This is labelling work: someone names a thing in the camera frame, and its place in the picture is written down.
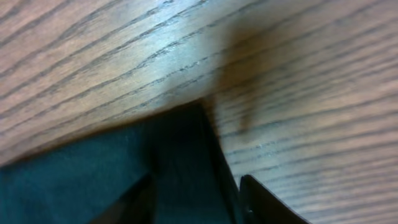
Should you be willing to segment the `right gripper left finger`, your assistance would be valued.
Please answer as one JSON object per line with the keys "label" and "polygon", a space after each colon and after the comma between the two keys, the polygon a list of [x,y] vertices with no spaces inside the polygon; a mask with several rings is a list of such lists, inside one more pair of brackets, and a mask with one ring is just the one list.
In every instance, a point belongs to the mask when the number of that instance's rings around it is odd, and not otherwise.
{"label": "right gripper left finger", "polygon": [[155,183],[145,175],[89,224],[151,224],[155,212]]}

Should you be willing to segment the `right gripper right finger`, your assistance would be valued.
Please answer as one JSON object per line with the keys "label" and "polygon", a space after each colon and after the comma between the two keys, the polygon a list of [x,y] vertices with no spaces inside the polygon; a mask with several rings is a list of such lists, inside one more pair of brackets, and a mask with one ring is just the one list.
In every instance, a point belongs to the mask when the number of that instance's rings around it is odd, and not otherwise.
{"label": "right gripper right finger", "polygon": [[239,194],[245,223],[309,224],[251,175],[241,177]]}

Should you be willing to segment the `black t-shirt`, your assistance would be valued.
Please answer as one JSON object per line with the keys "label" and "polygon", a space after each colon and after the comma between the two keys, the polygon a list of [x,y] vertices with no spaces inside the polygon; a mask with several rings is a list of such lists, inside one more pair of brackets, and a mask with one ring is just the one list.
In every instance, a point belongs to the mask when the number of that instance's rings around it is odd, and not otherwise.
{"label": "black t-shirt", "polygon": [[242,223],[238,190],[193,102],[1,168],[2,223],[89,223],[145,175],[153,223]]}

